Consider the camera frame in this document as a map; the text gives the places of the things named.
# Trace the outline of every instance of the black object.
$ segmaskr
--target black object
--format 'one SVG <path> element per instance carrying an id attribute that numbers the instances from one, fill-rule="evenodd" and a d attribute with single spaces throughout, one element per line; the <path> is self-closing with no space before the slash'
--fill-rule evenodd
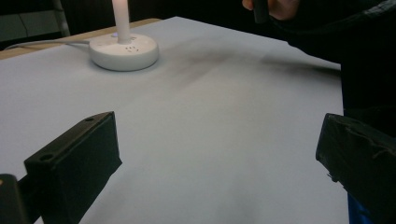
<path id="1" fill-rule="evenodd" d="M 268 0 L 253 0 L 254 20 L 256 23 L 264 23 L 268 21 Z"/>
<path id="2" fill-rule="evenodd" d="M 114 112 L 82 120 L 24 163 L 27 176 L 18 185 L 0 175 L 0 223 L 39 216 L 49 224 L 79 223 L 121 165 Z"/>
<path id="3" fill-rule="evenodd" d="M 396 223 L 396 139 L 356 119 L 327 114 L 316 157 L 374 223 Z"/>

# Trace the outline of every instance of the black clothing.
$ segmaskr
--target black clothing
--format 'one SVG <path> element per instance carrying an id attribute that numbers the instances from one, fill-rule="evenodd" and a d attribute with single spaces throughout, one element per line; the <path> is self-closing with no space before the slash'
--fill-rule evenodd
<path id="1" fill-rule="evenodd" d="M 344 108 L 396 105 L 396 0 L 301 0 L 271 19 L 290 45 L 340 63 Z"/>

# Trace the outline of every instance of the dark background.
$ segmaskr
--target dark background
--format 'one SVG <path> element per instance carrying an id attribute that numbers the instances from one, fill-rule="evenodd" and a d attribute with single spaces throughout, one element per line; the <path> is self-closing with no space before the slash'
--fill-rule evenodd
<path id="1" fill-rule="evenodd" d="M 128 0 L 130 21 L 175 16 L 278 38 L 270 24 L 255 24 L 242 0 Z M 111 0 L 61 0 L 71 35 L 114 26 Z M 51 0 L 3 0 L 0 16 L 52 10 Z"/>

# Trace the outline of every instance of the white cable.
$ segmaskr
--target white cable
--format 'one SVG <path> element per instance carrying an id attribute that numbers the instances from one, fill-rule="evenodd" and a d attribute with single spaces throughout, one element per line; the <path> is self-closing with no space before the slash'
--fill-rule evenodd
<path id="1" fill-rule="evenodd" d="M 40 44 L 90 44 L 88 40 L 40 40 L 40 41 L 33 41 L 33 42 L 26 42 L 16 45 L 11 45 L 6 47 L 5 49 L 15 49 L 20 47 L 26 47 L 31 45 L 40 45 Z"/>

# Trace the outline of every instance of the cable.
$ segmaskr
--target cable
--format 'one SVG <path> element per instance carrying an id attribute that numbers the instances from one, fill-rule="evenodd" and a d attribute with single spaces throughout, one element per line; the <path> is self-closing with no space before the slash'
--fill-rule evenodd
<path id="1" fill-rule="evenodd" d="M 21 20 L 21 23 L 22 23 L 22 25 L 23 25 L 23 28 L 24 28 L 24 30 L 25 30 L 25 35 L 26 35 L 26 37 L 29 37 L 29 33 L 27 32 L 27 27 L 26 27 L 26 24 L 24 23 L 24 21 L 23 21 L 23 19 L 22 19 L 22 16 L 21 16 L 21 14 L 18 14 L 18 17 L 20 18 L 20 20 Z"/>
<path id="2" fill-rule="evenodd" d="M 90 44 L 88 40 L 40 40 L 33 42 L 26 42 L 16 45 L 11 45 L 5 48 L 6 49 L 15 49 L 20 47 L 26 47 L 31 45 L 40 45 L 40 44 Z"/>

